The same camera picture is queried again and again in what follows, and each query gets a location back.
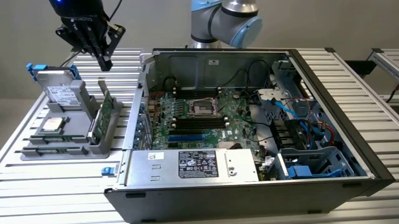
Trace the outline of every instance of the white wall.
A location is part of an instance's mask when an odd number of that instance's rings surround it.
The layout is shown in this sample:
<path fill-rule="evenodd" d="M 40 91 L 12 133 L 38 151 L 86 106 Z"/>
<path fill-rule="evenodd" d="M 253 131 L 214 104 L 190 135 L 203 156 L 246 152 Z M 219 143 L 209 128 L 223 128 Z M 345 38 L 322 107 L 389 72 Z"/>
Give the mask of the white wall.
<path fill-rule="evenodd" d="M 103 0 L 111 13 L 118 0 Z M 373 47 L 399 48 L 398 0 L 258 0 L 265 19 L 251 47 L 334 47 L 345 59 L 365 59 Z M 114 22 L 127 28 L 121 47 L 181 47 L 190 43 L 191 0 L 125 0 Z M 26 64 L 59 65 L 70 45 L 56 36 L 60 20 L 48 0 L 0 1 L 0 96 L 36 98 Z M 389 93 L 389 76 L 375 76 Z"/>

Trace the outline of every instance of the motherboard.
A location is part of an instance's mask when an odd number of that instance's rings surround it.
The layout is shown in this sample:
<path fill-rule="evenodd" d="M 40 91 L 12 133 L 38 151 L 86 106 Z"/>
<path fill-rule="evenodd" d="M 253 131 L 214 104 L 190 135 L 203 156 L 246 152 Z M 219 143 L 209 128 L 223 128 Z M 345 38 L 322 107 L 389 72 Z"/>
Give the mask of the motherboard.
<path fill-rule="evenodd" d="M 250 112 L 239 115 L 241 91 L 225 90 L 214 97 L 190 99 L 173 92 L 153 93 L 149 111 L 153 119 L 153 150 L 197 148 L 250 148 L 257 153 L 255 125 Z"/>

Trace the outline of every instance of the warning label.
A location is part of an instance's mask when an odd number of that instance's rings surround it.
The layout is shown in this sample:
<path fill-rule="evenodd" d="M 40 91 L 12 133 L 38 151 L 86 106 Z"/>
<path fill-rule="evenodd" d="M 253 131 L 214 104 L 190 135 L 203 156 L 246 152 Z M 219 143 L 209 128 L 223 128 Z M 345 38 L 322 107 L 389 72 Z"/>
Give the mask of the warning label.
<path fill-rule="evenodd" d="M 219 177 L 215 151 L 179 152 L 179 177 Z"/>
<path fill-rule="evenodd" d="M 48 91 L 62 106 L 79 106 L 79 101 L 76 99 L 75 93 L 67 86 L 50 86 Z"/>

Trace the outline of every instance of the label sticker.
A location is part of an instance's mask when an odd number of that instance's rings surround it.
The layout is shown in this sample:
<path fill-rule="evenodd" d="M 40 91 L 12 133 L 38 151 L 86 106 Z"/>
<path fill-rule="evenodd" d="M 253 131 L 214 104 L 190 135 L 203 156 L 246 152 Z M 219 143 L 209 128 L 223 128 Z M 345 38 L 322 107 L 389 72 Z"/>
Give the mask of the label sticker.
<path fill-rule="evenodd" d="M 78 98 L 70 87 L 50 86 L 48 91 L 60 106 L 79 106 Z"/>
<path fill-rule="evenodd" d="M 217 151 L 179 152 L 179 177 L 219 177 Z"/>
<path fill-rule="evenodd" d="M 209 65 L 219 65 L 219 60 L 210 60 Z"/>
<path fill-rule="evenodd" d="M 163 160 L 165 153 L 149 153 L 149 160 Z"/>

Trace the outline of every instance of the metal workbench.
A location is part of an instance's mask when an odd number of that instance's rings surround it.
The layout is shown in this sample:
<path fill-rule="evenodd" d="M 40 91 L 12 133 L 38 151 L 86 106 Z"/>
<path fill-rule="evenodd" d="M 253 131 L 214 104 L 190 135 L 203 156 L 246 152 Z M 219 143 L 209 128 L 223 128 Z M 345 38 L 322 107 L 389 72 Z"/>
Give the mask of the metal workbench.
<path fill-rule="evenodd" d="M 335 53 L 325 49 L 299 49 L 317 76 L 339 106 L 399 180 L 399 118 L 365 81 Z M 102 168 L 115 166 L 123 156 L 130 105 L 139 78 L 139 49 L 121 49 L 114 54 L 111 72 L 100 72 L 90 56 L 79 56 L 75 64 L 98 99 L 96 85 L 104 77 L 111 94 L 125 102 L 111 155 L 103 160 L 22 161 L 24 139 L 35 133 L 48 109 L 44 94 L 39 97 L 22 124 L 0 151 L 0 223 L 94 224 L 125 223 L 103 190 L 115 177 L 102 177 Z M 330 214 L 258 217 L 194 223 L 399 223 L 399 183 L 371 197 L 358 197 Z"/>

